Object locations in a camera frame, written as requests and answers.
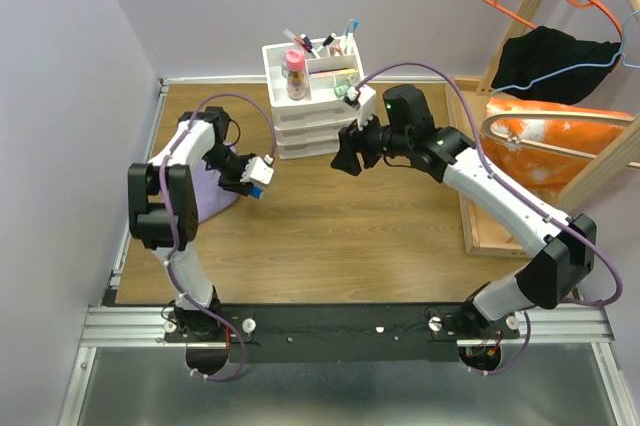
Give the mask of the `white plastic drawer organizer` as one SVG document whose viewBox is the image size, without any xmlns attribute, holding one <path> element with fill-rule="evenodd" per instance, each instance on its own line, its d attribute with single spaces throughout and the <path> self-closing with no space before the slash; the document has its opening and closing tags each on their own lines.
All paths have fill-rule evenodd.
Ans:
<svg viewBox="0 0 640 426">
<path fill-rule="evenodd" d="M 294 43 L 266 45 L 262 48 L 271 114 L 273 118 L 276 147 L 280 158 L 297 159 L 333 153 L 338 150 L 338 131 L 355 119 L 356 111 L 335 96 L 338 74 L 356 73 L 358 81 L 364 70 L 356 42 L 349 46 L 347 55 L 331 56 L 330 47 L 340 46 L 342 36 L 324 51 L 320 58 L 306 55 L 306 95 L 301 100 L 292 100 L 286 91 L 285 53 L 297 49 Z M 331 77 L 311 78 L 310 70 L 332 66 L 355 66 L 356 70 L 335 71 Z"/>
</svg>

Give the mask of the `green stapler remover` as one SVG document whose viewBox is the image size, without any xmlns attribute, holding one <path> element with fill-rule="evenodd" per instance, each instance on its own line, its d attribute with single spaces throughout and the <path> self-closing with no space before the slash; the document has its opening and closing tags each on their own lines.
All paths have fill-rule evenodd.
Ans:
<svg viewBox="0 0 640 426">
<path fill-rule="evenodd" d="M 333 88 L 333 92 L 336 97 L 342 98 L 346 95 L 347 91 L 350 89 L 347 85 L 337 85 Z"/>
</svg>

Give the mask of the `white eraser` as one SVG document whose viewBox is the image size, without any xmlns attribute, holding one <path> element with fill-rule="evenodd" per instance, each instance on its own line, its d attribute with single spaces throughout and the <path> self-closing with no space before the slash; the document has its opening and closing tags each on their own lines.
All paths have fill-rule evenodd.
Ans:
<svg viewBox="0 0 640 426">
<path fill-rule="evenodd" d="M 356 73 L 338 74 L 335 79 L 337 84 L 353 85 L 358 81 L 358 75 Z"/>
</svg>

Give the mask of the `orange pink highlighter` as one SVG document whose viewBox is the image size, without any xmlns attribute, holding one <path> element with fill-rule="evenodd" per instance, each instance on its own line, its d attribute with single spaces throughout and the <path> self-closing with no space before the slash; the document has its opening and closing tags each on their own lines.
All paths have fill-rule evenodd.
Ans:
<svg viewBox="0 0 640 426">
<path fill-rule="evenodd" d="M 319 71 L 319 72 L 310 73 L 310 77 L 311 78 L 331 77 L 335 74 L 336 74 L 335 71 Z"/>
</svg>

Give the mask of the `purple black highlighter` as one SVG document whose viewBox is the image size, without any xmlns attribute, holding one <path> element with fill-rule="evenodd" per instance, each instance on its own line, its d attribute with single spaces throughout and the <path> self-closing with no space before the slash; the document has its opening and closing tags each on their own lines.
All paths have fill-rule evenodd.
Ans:
<svg viewBox="0 0 640 426">
<path fill-rule="evenodd" d="M 357 68 L 355 66 L 332 66 L 332 67 L 321 67 L 320 69 L 313 69 L 310 70 L 311 74 L 320 74 L 320 73 L 331 73 L 331 72 L 335 72 L 335 71 L 351 71 L 351 70 L 356 70 Z"/>
</svg>

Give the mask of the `pink cap pencil tube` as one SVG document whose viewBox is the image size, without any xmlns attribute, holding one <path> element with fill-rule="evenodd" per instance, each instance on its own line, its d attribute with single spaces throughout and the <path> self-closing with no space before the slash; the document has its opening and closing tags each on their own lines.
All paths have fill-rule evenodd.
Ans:
<svg viewBox="0 0 640 426">
<path fill-rule="evenodd" d="M 301 100 L 306 95 L 306 58 L 302 50 L 289 49 L 285 53 L 286 91 L 292 100 Z"/>
</svg>

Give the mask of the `blue cap white pen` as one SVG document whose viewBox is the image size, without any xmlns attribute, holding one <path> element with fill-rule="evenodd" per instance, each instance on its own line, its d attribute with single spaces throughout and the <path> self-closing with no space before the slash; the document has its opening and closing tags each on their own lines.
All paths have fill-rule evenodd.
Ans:
<svg viewBox="0 0 640 426">
<path fill-rule="evenodd" d="M 342 40 L 340 42 L 340 49 L 343 55 L 347 55 L 349 52 L 349 42 L 350 42 L 350 37 L 352 36 L 352 33 L 353 33 L 354 23 L 355 21 L 353 19 L 349 19 L 345 27 Z"/>
</svg>

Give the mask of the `black cap white marker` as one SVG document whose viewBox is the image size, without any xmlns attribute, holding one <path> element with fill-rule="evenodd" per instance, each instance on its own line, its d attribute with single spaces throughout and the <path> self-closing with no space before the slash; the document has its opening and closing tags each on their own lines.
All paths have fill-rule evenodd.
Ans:
<svg viewBox="0 0 640 426">
<path fill-rule="evenodd" d="M 335 39 L 336 39 L 335 33 L 329 34 L 320 44 L 320 46 L 317 49 L 317 52 L 320 53 L 321 51 L 324 51 L 325 49 L 327 49 L 335 41 Z"/>
</svg>

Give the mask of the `blue cap white marker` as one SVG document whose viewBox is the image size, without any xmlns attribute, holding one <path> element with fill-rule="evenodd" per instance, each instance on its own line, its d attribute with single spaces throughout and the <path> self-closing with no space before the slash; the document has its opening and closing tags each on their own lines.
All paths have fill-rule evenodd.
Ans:
<svg viewBox="0 0 640 426">
<path fill-rule="evenodd" d="M 304 43 L 305 50 L 307 52 L 309 52 L 310 54 L 312 54 L 314 58 L 319 59 L 320 58 L 320 54 L 318 53 L 318 51 L 314 47 L 313 42 L 311 41 L 311 39 L 306 34 L 301 34 L 300 35 L 300 39 Z"/>
</svg>

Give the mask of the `orange red pen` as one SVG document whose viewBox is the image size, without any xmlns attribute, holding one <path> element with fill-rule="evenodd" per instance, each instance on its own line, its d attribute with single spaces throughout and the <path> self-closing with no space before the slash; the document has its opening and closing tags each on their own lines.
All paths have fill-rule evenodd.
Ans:
<svg viewBox="0 0 640 426">
<path fill-rule="evenodd" d="M 298 46 L 300 46 L 306 53 L 310 53 L 311 52 L 311 48 L 305 43 L 305 41 L 301 37 L 299 37 L 296 34 L 294 34 L 291 30 L 285 29 L 283 31 L 283 34 L 289 40 L 291 40 L 293 43 L 295 43 Z"/>
</svg>

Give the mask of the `light blue white pen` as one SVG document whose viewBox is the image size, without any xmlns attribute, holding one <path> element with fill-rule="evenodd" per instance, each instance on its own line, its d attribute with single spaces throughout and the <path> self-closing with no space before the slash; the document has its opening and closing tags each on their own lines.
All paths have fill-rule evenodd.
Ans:
<svg viewBox="0 0 640 426">
<path fill-rule="evenodd" d="M 353 19 L 351 21 L 350 28 L 349 28 L 348 35 L 347 35 L 347 41 L 348 41 L 348 45 L 349 46 L 353 45 L 354 33 L 357 30 L 358 26 L 359 26 L 359 21 L 356 20 L 356 19 Z"/>
</svg>

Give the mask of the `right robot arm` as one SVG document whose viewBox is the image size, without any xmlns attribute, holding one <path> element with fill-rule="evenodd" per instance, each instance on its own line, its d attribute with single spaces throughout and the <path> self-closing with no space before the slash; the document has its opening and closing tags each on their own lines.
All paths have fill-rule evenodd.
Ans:
<svg viewBox="0 0 640 426">
<path fill-rule="evenodd" d="M 475 142 L 460 130 L 436 126 L 420 89 L 400 85 L 384 92 L 386 125 L 374 112 L 372 88 L 351 86 L 343 100 L 356 118 L 338 133 L 332 168 L 357 176 L 381 159 L 404 157 L 488 212 L 531 258 L 468 297 L 448 323 L 454 333 L 480 338 L 517 310 L 553 309 L 592 271 L 594 254 L 584 243 L 594 241 L 595 223 L 586 215 L 570 218 L 482 161 Z"/>
</svg>

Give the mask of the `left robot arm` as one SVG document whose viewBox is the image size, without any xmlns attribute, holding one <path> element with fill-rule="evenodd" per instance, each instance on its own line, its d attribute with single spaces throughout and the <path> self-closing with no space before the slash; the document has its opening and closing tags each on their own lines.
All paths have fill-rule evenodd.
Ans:
<svg viewBox="0 0 640 426">
<path fill-rule="evenodd" d="M 263 189 L 247 175 L 258 157 L 226 144 L 229 114 L 221 107 L 184 113 L 165 148 L 127 171 L 130 234 L 161 262 L 175 291 L 175 306 L 192 311 L 187 328 L 201 341 L 222 326 L 220 300 L 200 264 L 194 240 L 199 213 L 194 171 L 200 162 L 220 173 L 222 190 L 259 199 Z"/>
</svg>

